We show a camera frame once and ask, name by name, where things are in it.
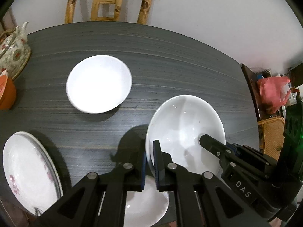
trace white plate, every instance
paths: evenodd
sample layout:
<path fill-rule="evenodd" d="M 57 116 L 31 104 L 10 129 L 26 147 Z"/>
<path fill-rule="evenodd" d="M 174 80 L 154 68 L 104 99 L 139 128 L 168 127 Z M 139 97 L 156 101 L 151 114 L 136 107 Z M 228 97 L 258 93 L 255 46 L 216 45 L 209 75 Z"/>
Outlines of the white plate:
<path fill-rule="evenodd" d="M 145 177 L 142 192 L 127 192 L 124 227 L 150 227 L 157 223 L 169 207 L 169 194 L 159 192 L 153 177 Z"/>
<path fill-rule="evenodd" d="M 53 175 L 57 171 L 49 155 L 45 151 L 49 158 L 46 162 L 37 146 L 40 142 L 34 142 L 31 137 L 26 132 L 17 132 L 7 140 L 3 150 L 3 168 L 17 200 L 30 213 L 39 215 L 62 196 L 62 187 L 58 174 Z M 58 195 L 55 181 L 61 195 Z"/>
<path fill-rule="evenodd" d="M 206 101 L 181 95 L 164 102 L 153 115 L 146 134 L 146 157 L 151 171 L 155 172 L 153 141 L 159 140 L 161 150 L 169 153 L 173 162 L 193 173 L 211 171 L 217 175 L 219 158 L 199 143 L 205 134 L 225 144 L 219 115 Z"/>
<path fill-rule="evenodd" d="M 85 113 L 104 113 L 120 105 L 131 90 L 128 67 L 109 55 L 95 55 L 78 63 L 69 74 L 66 94 Z"/>

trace white bowl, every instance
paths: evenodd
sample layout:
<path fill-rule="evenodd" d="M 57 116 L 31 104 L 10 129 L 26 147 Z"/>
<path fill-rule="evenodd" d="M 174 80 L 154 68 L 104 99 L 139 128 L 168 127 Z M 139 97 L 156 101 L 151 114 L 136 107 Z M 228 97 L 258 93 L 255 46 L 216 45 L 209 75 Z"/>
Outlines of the white bowl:
<path fill-rule="evenodd" d="M 127 192 L 124 227 L 150 227 L 157 223 L 169 207 L 169 194 L 159 192 L 153 177 L 145 177 L 142 192 Z"/>
<path fill-rule="evenodd" d="M 153 142 L 160 141 L 161 150 L 172 161 L 188 171 L 202 174 L 219 172 L 219 158 L 202 148 L 199 139 L 208 134 L 225 144 L 222 122 L 206 101 L 196 96 L 175 96 L 164 102 L 149 123 L 146 134 L 146 157 L 154 173 Z"/>
<path fill-rule="evenodd" d="M 78 63 L 69 74 L 66 94 L 85 113 L 104 113 L 120 105 L 131 90 L 128 67 L 109 55 L 95 55 Z"/>

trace teapot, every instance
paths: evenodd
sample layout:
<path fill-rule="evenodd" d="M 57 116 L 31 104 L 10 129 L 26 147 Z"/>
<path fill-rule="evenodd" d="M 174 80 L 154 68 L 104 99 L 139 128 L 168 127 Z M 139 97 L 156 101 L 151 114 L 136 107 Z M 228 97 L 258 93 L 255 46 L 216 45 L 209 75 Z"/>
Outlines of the teapot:
<path fill-rule="evenodd" d="M 24 22 L 22 27 L 16 27 L 13 30 L 7 30 L 0 35 L 1 38 L 10 34 L 0 45 L 0 70 L 7 69 L 8 77 L 14 80 L 25 67 L 30 55 L 31 49 L 27 44 L 26 26 Z"/>

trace orange container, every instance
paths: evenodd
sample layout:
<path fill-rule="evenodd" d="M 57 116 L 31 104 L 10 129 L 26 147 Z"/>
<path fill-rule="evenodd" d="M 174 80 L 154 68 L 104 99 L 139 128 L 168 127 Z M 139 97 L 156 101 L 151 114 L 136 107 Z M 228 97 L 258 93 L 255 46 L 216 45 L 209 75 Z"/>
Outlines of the orange container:
<path fill-rule="evenodd" d="M 16 100 L 16 87 L 6 75 L 0 77 L 0 110 L 10 109 Z"/>

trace bamboo chair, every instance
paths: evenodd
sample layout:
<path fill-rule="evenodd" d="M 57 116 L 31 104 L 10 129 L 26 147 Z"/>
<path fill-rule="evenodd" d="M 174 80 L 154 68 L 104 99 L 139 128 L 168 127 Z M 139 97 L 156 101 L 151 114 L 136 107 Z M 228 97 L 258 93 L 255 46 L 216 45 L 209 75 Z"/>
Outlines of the bamboo chair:
<path fill-rule="evenodd" d="M 262 132 L 262 144 L 260 150 L 275 160 L 279 159 L 284 143 L 285 120 L 282 117 L 269 118 L 258 122 Z"/>
<path fill-rule="evenodd" d="M 77 0 L 67 1 L 65 24 L 73 22 L 76 1 Z M 115 4 L 114 17 L 98 17 L 100 4 Z M 120 15 L 121 4 L 122 0 L 93 0 L 91 7 L 91 21 L 117 21 Z M 151 4 L 152 0 L 142 0 L 138 16 L 138 24 L 146 24 Z"/>

